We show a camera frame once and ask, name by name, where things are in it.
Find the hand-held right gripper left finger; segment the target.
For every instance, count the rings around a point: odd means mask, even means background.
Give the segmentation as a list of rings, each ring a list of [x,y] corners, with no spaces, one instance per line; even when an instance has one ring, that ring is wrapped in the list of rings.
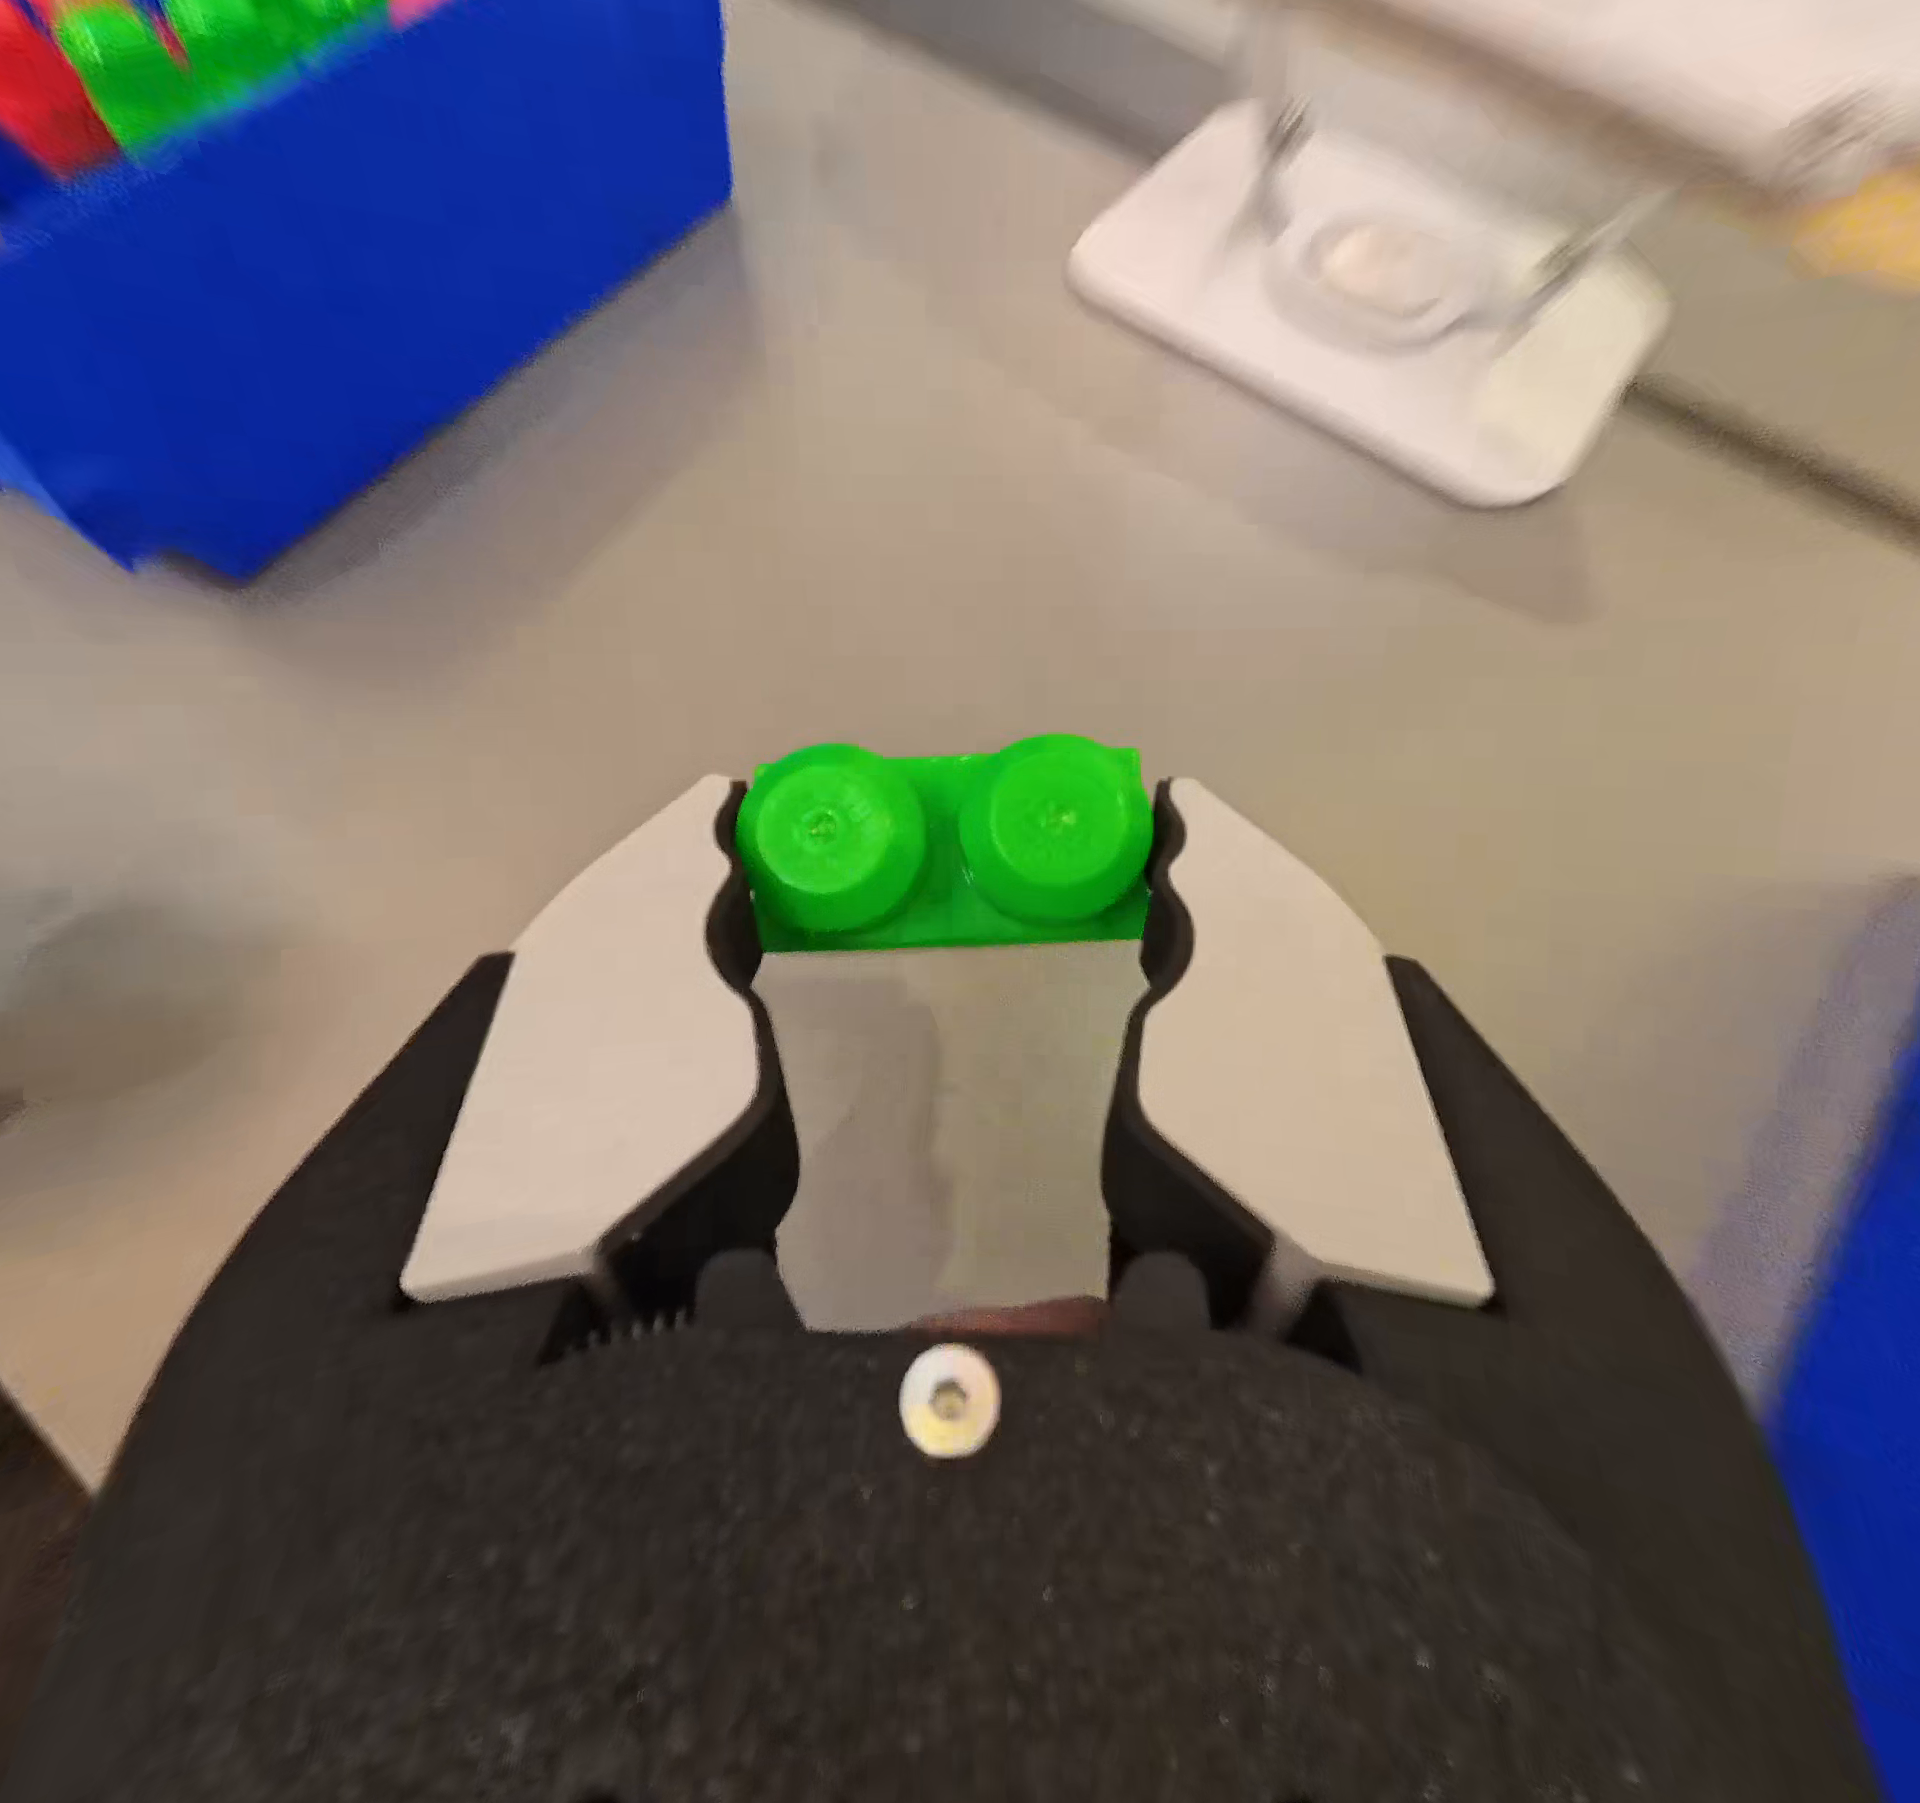
[[[708,1268],[775,1254],[801,1135],[734,825],[703,776],[522,927],[399,1288],[442,1303],[580,1286],[692,1319]]]

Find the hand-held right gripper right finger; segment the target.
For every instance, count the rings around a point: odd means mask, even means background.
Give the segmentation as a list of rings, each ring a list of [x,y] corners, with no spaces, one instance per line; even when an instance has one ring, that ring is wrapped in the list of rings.
[[[1107,1301],[1287,1334],[1319,1288],[1481,1310],[1496,1280],[1375,930],[1201,780],[1154,802],[1146,990],[1107,1108]]]

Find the green two-stud block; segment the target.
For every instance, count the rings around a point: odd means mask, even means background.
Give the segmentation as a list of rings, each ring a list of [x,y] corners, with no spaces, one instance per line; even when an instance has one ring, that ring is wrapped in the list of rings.
[[[1134,942],[1154,830],[1139,752],[1076,733],[988,753],[815,744],[762,764],[734,820],[779,953]]]

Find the blue plastic bin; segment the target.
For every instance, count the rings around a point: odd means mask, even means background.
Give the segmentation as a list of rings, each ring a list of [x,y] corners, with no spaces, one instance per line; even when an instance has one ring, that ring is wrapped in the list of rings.
[[[1860,1153],[1771,1415],[1887,1798],[1919,1796],[1919,1038]]]
[[[721,0],[453,0],[76,185],[4,141],[2,483],[252,576],[732,196]]]

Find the pile of toy blocks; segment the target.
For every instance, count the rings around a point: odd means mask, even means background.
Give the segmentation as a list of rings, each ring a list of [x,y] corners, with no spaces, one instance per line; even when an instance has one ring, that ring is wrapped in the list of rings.
[[[4,141],[76,185],[453,0],[2,0]]]

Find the grey desk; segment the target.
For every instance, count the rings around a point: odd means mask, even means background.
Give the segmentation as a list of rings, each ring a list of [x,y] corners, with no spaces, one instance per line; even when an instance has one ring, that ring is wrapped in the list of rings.
[[[1069,291],[1141,154],[730,0],[734,208],[261,582],[4,503],[4,1385],[83,1483],[308,1148],[707,773],[1134,744],[1421,959],[1740,1358],[1905,1012],[1916,519],[1664,394],[1468,515]]]

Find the person's dark clothing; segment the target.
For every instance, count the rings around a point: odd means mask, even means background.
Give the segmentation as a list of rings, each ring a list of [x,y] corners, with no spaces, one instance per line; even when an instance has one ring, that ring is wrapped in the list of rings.
[[[2,1757],[58,1635],[90,1491],[2,1394]]]

